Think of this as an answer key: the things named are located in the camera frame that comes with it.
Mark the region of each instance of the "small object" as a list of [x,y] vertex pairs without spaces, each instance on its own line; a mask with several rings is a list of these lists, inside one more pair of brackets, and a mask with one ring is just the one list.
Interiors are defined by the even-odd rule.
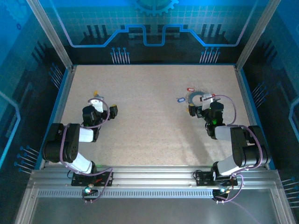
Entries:
[[299,183],[299,182],[289,183],[289,184],[285,184],[283,186],[289,186],[289,185],[296,184],[296,183]]
[[30,168],[28,168],[28,167],[25,167],[25,166],[22,166],[22,165],[18,164],[17,162],[14,162],[14,166],[15,166],[15,167],[16,167],[16,166],[19,166],[19,167],[23,167],[23,168],[25,168],[25,169],[32,170],[32,169],[30,169]]
[[86,187],[84,191],[85,193],[89,194],[92,191],[92,189],[90,187]]
[[118,113],[117,105],[113,104],[111,107],[109,107],[109,110],[110,110],[110,119],[114,119]]
[[25,171],[25,170],[22,170],[22,168],[19,168],[19,172],[24,172],[24,173],[26,173],[26,174],[31,174],[30,172],[27,172],[27,171]]
[[36,153],[38,153],[38,154],[39,154],[39,152],[38,152],[38,151],[36,151],[36,150],[34,150],[34,149],[30,148],[30,146],[26,146],[26,149],[31,149],[32,151],[34,151],[34,152],[36,152]]
[[189,92],[194,92],[195,89],[194,89],[194,88],[187,88],[187,91],[189,91]]
[[184,97],[178,99],[178,103],[182,103],[182,102],[184,102],[184,101],[185,101],[185,98],[184,98]]
[[285,191],[286,191],[286,190],[292,190],[292,189],[299,190],[299,187],[298,187],[298,186],[295,186],[295,187],[293,187],[293,188],[287,188],[287,189],[285,189]]
[[299,198],[299,196],[296,196],[296,197],[287,197],[286,199],[295,199],[295,198]]
[[286,195],[291,195],[291,194],[297,194],[299,191],[291,192],[291,193],[286,193]]
[[27,160],[27,161],[29,161],[29,162],[31,162],[31,163],[36,163],[36,162],[34,162],[34,161],[31,161],[31,160],[29,160],[29,159],[26,159],[25,157],[23,157],[23,156],[21,156],[20,154],[17,154],[17,158],[22,158],[22,159],[24,159],[24,160]]
[[292,176],[291,179],[284,180],[284,181],[282,181],[282,183],[287,182],[287,181],[295,181],[295,177]]
[[24,156],[25,156],[25,157],[29,157],[29,158],[31,158],[31,159],[33,159],[33,160],[36,160],[36,158],[34,158],[34,157],[28,155],[27,153],[24,153]]
[[31,165],[31,164],[29,164],[29,163],[25,162],[24,160],[22,160],[22,161],[21,161],[21,164],[22,164],[22,165],[24,165],[24,164],[25,164],[25,165],[27,165],[27,166],[31,166],[31,167],[33,167],[33,168],[34,168],[34,166],[33,166],[33,165]]
[[18,30],[21,30],[21,29],[22,29],[22,26],[21,26],[19,23],[17,23],[17,29],[18,29]]
[[32,152],[30,152],[30,151],[28,151],[28,150],[26,150],[26,149],[24,149],[24,147],[23,146],[21,146],[20,147],[20,151],[25,151],[25,152],[28,152],[29,154],[32,154],[32,155],[34,155],[34,156],[36,156],[36,157],[38,157],[38,155],[36,155],[35,153],[32,153]]

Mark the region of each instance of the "wire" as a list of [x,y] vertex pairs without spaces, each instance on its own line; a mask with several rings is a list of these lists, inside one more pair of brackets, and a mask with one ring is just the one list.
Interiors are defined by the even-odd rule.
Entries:
[[103,179],[98,179],[98,180],[96,180],[96,181],[94,182],[94,184],[96,184],[97,182],[100,182],[101,180],[103,180]]
[[233,177],[234,176],[240,176],[241,177],[241,186],[240,186],[240,189],[238,190],[238,192],[232,197],[232,198],[230,198],[230,199],[226,199],[225,201],[224,201],[224,203],[226,203],[226,202],[230,202],[230,201],[232,201],[232,200],[234,200],[238,195],[239,195],[239,193],[241,192],[241,190],[242,190],[242,188],[243,188],[243,184],[244,184],[244,178],[243,178],[243,175],[242,174],[236,174],[236,175],[232,175]]
[[262,161],[263,161],[263,150],[262,150],[262,147],[261,147],[261,143],[259,142],[259,140],[257,139],[256,135],[245,125],[229,125],[229,126],[232,126],[232,127],[243,127],[245,128],[249,133],[250,135],[253,137],[254,141],[256,142],[256,145],[257,145],[257,148],[258,148],[258,152],[259,152],[259,160],[258,160],[258,163],[253,166],[253,167],[248,167],[248,169],[255,169],[255,168],[258,168],[261,164],[262,164]]
[[110,171],[110,173],[109,173],[108,179],[107,179],[107,181],[106,181],[106,183],[105,183],[105,186],[104,186],[103,190],[101,191],[101,193],[99,193],[99,196],[97,196],[97,197],[96,197],[95,199],[93,199],[93,200],[90,200],[90,203],[93,203],[93,202],[99,200],[99,199],[102,197],[102,195],[103,195],[103,193],[104,193],[104,190],[106,189],[106,187],[107,187],[107,185],[108,185],[108,183],[109,183],[109,180],[110,180],[110,178],[111,178],[112,171],[113,171],[113,168],[111,168],[111,171]]
[[194,178],[195,180],[197,179],[197,177],[194,176],[194,175],[195,175],[197,172],[201,172],[201,173],[203,173],[202,170],[200,170],[200,169],[195,170],[195,171],[193,172],[193,174],[192,174],[192,176],[193,176],[193,178]]
[[232,125],[233,123],[235,123],[235,120],[237,119],[237,108],[236,108],[235,103],[233,102],[233,100],[232,100],[230,97],[226,96],[226,95],[215,95],[215,96],[212,96],[212,97],[209,97],[209,98],[204,99],[204,101],[206,101],[206,100],[208,100],[208,99],[212,99],[212,98],[214,98],[214,97],[225,97],[225,98],[229,99],[229,100],[232,102],[232,104],[233,104],[233,106],[234,106],[235,117],[234,117],[233,122],[230,123],[230,124],[228,124],[228,125]]
[[[224,197],[221,196],[216,196],[217,198],[220,198],[222,200],[226,200]],[[235,204],[236,206],[238,206],[240,209],[242,209],[243,211],[245,211],[256,223],[261,224],[255,217],[254,215],[252,215],[246,208],[244,208],[243,206],[241,206],[240,204],[238,204],[237,202],[233,202],[230,201],[231,203]]]
[[71,172],[71,170],[69,170],[69,171],[67,172],[67,175],[66,175],[66,176],[67,176],[68,178],[72,179],[72,177],[69,177],[70,172]]

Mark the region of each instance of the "speckled tabletop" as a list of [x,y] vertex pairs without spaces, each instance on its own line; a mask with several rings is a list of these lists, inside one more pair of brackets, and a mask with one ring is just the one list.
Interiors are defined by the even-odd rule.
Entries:
[[[231,97],[236,124],[249,125],[234,68],[227,65],[80,65],[62,123],[81,124],[82,109],[97,90],[119,113],[103,125],[96,143],[79,144],[87,159],[115,166],[212,165],[231,155],[231,143],[211,139],[205,121],[191,117],[186,102],[177,102],[188,87]],[[228,124],[233,106],[220,102]]]

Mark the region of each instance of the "vent slot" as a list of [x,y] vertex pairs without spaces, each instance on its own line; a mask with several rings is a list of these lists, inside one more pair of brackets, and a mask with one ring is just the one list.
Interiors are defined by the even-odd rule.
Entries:
[[[81,198],[82,189],[40,189],[38,197]],[[106,189],[102,198],[212,198],[211,189]]]

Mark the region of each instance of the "aluminum frame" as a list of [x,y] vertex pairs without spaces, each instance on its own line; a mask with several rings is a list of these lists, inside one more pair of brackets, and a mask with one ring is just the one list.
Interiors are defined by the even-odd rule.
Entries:
[[55,51],[57,52],[65,67],[68,70],[72,70],[73,64],[39,0],[26,1],[32,9],[32,12],[36,16],[38,22],[42,26],[44,32],[46,33],[48,39],[52,43]]
[[256,27],[252,31],[250,38],[248,39],[240,57],[236,63],[237,71],[240,71],[244,66],[245,62],[247,61],[248,57],[250,56],[253,48],[255,47],[256,43],[258,42],[260,36],[265,31],[270,19],[272,18],[273,14],[276,11],[276,8],[280,4],[281,0],[269,0],[266,8],[264,9],[260,19],[258,20]]
[[[192,173],[197,169],[210,170],[209,167],[117,166],[114,167],[113,184],[107,188],[104,197],[212,198],[212,189],[218,187],[196,187]],[[71,179],[67,178],[67,173],[65,167],[53,165],[46,166],[44,170],[33,171],[15,223],[30,222],[37,198],[81,198],[84,187],[71,186]],[[295,223],[277,170],[258,168],[242,174],[244,190],[270,189],[280,223]]]

